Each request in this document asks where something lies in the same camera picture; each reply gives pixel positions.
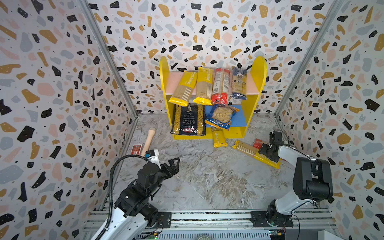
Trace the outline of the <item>red long spaghetti pack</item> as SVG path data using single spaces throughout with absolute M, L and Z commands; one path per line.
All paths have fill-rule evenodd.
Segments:
M 257 149 L 260 149 L 263 145 L 263 141 L 260 140 L 260 139 L 255 139 L 254 143 L 253 143 L 253 147 L 257 148 Z

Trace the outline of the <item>dark penne pasta bag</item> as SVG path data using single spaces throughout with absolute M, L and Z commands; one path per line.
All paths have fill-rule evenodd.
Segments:
M 205 136 L 205 118 L 206 111 L 202 105 L 189 104 L 187 107 L 175 105 L 170 133 L 183 136 Z

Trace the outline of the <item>blue orange orecchiette bag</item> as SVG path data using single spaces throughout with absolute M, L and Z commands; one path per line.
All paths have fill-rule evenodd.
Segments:
M 210 113 L 205 119 L 205 123 L 209 126 L 229 130 L 232 123 L 232 118 L 239 112 L 239 109 L 223 105 L 215 104 L 212 106 Z

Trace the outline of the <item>yellow Pastatime spaghetti pack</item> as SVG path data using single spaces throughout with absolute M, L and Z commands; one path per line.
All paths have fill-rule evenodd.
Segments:
M 189 105 L 189 100 L 192 96 L 192 92 L 197 83 L 197 79 L 198 73 L 185 71 L 176 90 L 171 96 L 169 103 L 181 107 L 187 107 Z

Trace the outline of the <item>red clear spaghetti pack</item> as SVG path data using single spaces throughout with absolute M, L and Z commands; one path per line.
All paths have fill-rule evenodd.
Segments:
M 213 82 L 212 104 L 228 104 L 228 93 L 230 87 L 230 71 L 226 69 L 216 69 Z

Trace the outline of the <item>blue yellow spaghetti pack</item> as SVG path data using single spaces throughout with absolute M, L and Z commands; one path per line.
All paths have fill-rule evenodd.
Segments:
M 233 78 L 231 84 L 231 98 L 237 100 L 247 99 L 247 70 L 233 68 Z

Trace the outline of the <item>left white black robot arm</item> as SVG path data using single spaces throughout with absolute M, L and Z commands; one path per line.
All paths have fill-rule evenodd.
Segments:
M 138 171 L 138 177 L 121 191 L 115 203 L 109 204 L 106 221 L 98 229 L 93 240 L 133 240 L 145 234 L 149 227 L 164 227 L 165 222 L 158 218 L 159 210 L 150 200 L 161 189 L 163 181 L 177 175 L 180 158 L 165 164 L 153 160 Z

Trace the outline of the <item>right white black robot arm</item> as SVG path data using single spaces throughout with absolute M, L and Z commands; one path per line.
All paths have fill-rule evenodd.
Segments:
M 331 165 L 301 153 L 284 142 L 283 133 L 270 133 L 270 143 L 262 144 L 259 154 L 272 164 L 284 160 L 295 168 L 292 190 L 277 200 L 271 201 L 266 212 L 270 226 L 278 227 L 288 223 L 295 210 L 306 205 L 333 199 Z

